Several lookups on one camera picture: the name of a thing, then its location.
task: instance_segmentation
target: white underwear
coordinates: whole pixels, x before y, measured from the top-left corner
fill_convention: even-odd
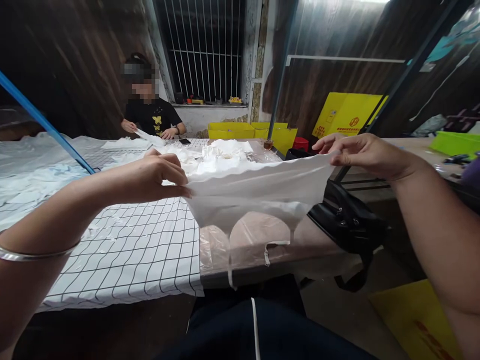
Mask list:
[[[282,220],[291,232],[310,209],[324,199],[327,180],[334,167],[327,155],[295,160],[252,163],[252,168],[229,169],[217,173],[204,173],[189,178],[192,198],[186,199],[198,225],[215,225],[228,237],[232,228],[246,213],[259,212]],[[269,244],[288,245],[272,241]],[[265,265],[270,265],[265,246]],[[234,288],[232,269],[228,280]]]

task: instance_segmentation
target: dark pants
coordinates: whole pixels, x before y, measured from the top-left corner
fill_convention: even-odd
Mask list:
[[[306,317],[300,291],[292,274],[275,277],[266,282],[232,288],[205,290],[205,297],[197,297],[190,316],[188,331],[192,331],[210,319],[250,300],[261,298],[288,308]]]
[[[255,299],[261,360],[375,358],[309,320],[293,275],[263,284],[206,290],[195,302],[188,332],[157,359],[255,359]]]

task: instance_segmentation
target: windowsill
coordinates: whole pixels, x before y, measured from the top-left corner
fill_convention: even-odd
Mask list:
[[[205,108],[205,109],[215,109],[215,108],[248,108],[248,105],[245,104],[222,104],[222,105],[207,105],[207,104],[177,104],[172,103],[174,108]]]

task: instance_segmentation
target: person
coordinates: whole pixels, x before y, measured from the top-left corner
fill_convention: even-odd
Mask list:
[[[125,61],[122,69],[125,80],[137,98],[128,100],[121,127],[128,133],[137,131],[136,123],[147,134],[170,140],[175,135],[185,134],[187,129],[172,104],[159,98],[155,92],[155,70],[139,52],[134,52]]]
[[[372,134],[329,135],[313,149],[338,151],[332,165],[359,166],[389,182],[464,358],[480,359],[479,216],[432,166]],[[165,186],[163,180],[175,185]],[[143,159],[70,183],[0,234],[0,284],[8,289],[0,296],[0,359],[11,357],[67,261],[62,254],[79,242],[103,208],[178,196],[190,196],[178,158],[150,150]],[[11,261],[23,254],[43,257]],[[195,311],[181,343],[160,359],[373,359],[305,314],[268,299],[252,296],[235,305],[220,299],[215,306],[214,311]]]

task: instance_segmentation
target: bracelet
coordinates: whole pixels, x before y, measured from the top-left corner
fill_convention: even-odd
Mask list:
[[[49,254],[40,254],[40,255],[28,255],[28,254],[21,254],[18,252],[13,252],[10,250],[7,250],[3,247],[0,246],[0,259],[2,260],[7,260],[7,261],[13,261],[13,262],[29,262],[29,261],[36,261],[36,260],[43,260],[43,259],[50,259],[50,258],[58,258],[64,255],[70,255],[70,253],[75,250],[77,245],[80,243],[77,242],[74,246],[71,248],[60,251],[60,252],[53,252]]]

